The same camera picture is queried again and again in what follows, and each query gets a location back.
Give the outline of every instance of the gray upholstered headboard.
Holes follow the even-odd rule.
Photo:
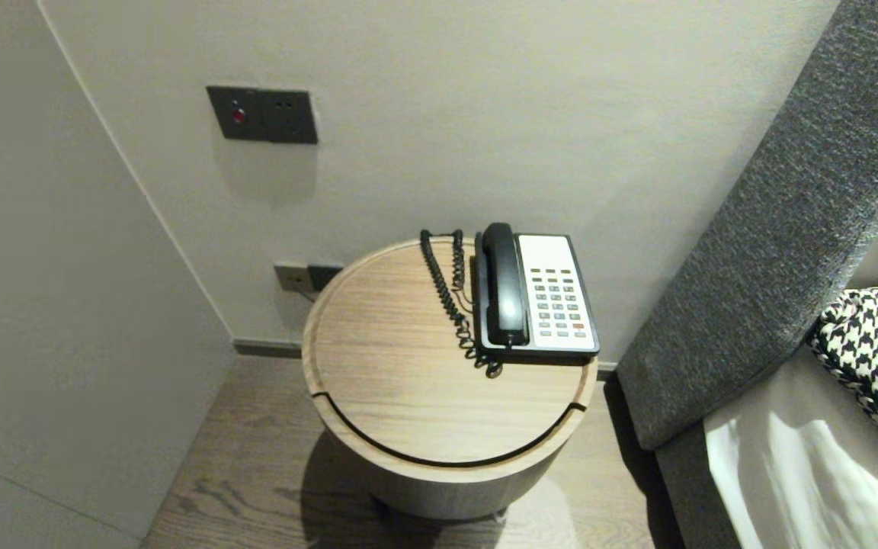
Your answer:
[[[844,0],[617,366],[655,449],[799,346],[878,233],[878,2]]]

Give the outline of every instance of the gray fabric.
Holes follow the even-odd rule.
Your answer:
[[[878,233],[878,2],[846,0],[617,366],[658,448],[790,357]]]
[[[663,445],[655,459],[686,546],[739,549],[741,542],[710,475],[703,423]]]

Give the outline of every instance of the bed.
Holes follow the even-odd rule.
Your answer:
[[[878,428],[803,347],[877,239],[878,2],[846,0],[616,369],[687,546],[878,547]]]

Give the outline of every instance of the baseboard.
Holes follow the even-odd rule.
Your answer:
[[[261,339],[232,340],[232,346],[240,355],[250,357],[300,358],[300,343],[292,341],[265,341]],[[605,381],[616,370],[616,362],[598,362],[598,381]]]

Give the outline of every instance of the wooden tabletop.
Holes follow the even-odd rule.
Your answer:
[[[450,241],[432,243],[447,281]],[[466,243],[467,296],[472,254]],[[485,466],[558,431],[570,434],[568,420],[576,416],[576,424],[590,400],[596,361],[505,364],[490,379],[463,357],[455,332],[418,240],[349,265],[315,303],[304,333],[310,393],[331,404],[319,404],[322,416],[339,416],[325,423],[354,431],[393,458],[431,466]],[[348,433],[337,434],[348,440]]]

